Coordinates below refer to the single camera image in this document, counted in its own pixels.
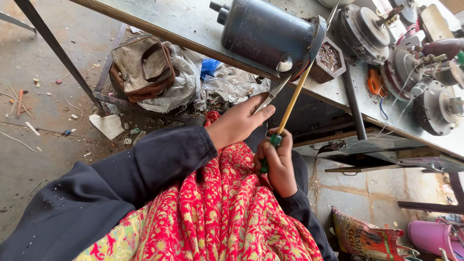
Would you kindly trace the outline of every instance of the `green screwdriver handle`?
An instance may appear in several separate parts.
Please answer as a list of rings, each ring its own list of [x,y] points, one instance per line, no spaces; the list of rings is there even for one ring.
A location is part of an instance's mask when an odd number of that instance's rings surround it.
[[[271,136],[271,144],[274,148],[277,149],[280,142],[282,141],[282,136],[273,134]],[[267,158],[261,160],[261,169],[259,170],[261,173],[268,173],[269,172],[269,164],[267,163]]]

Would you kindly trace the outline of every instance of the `hand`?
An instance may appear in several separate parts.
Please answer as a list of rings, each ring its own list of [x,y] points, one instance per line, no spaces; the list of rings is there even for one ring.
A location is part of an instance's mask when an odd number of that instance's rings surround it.
[[[260,93],[233,106],[206,128],[217,150],[243,141],[275,112],[276,108],[273,105],[268,105],[251,115],[255,108],[266,99],[267,95],[267,92]]]
[[[277,129],[271,129],[269,133],[275,134]],[[269,183],[281,197],[289,197],[298,191],[295,173],[293,172],[293,163],[291,161],[293,140],[290,132],[286,129],[280,135],[282,136],[282,141],[277,150],[270,143],[269,140],[271,138],[266,137],[258,145],[258,152],[255,154],[253,162],[255,163],[255,173],[260,175],[261,159],[266,157],[269,164],[269,173],[267,174]]]

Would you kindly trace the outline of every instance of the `pink plastic container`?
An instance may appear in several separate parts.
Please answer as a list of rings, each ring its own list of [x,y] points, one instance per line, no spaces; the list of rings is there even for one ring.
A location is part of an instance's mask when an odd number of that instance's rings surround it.
[[[446,251],[448,259],[454,261],[464,261],[464,258],[459,259],[453,251],[461,256],[464,256],[464,247],[455,241],[451,241],[450,232],[452,225],[441,223],[442,219],[437,219],[436,222],[413,221],[407,226],[408,237],[411,243],[419,249],[429,253],[441,256],[439,248]],[[464,239],[464,233],[458,230],[461,239]]]

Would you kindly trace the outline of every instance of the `brown bag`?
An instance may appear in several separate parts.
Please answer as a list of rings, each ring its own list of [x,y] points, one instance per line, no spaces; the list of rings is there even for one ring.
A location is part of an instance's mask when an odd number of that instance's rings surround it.
[[[170,53],[155,36],[140,36],[111,51],[110,73],[131,102],[160,97],[175,79]]]

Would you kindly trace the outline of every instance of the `red patterned fabric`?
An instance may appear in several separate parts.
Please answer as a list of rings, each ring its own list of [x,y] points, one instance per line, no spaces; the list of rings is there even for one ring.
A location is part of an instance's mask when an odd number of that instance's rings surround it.
[[[205,127],[218,117],[208,113]],[[76,260],[322,261],[308,230],[283,213],[253,173],[252,159],[243,142],[219,150],[181,186],[129,213]]]

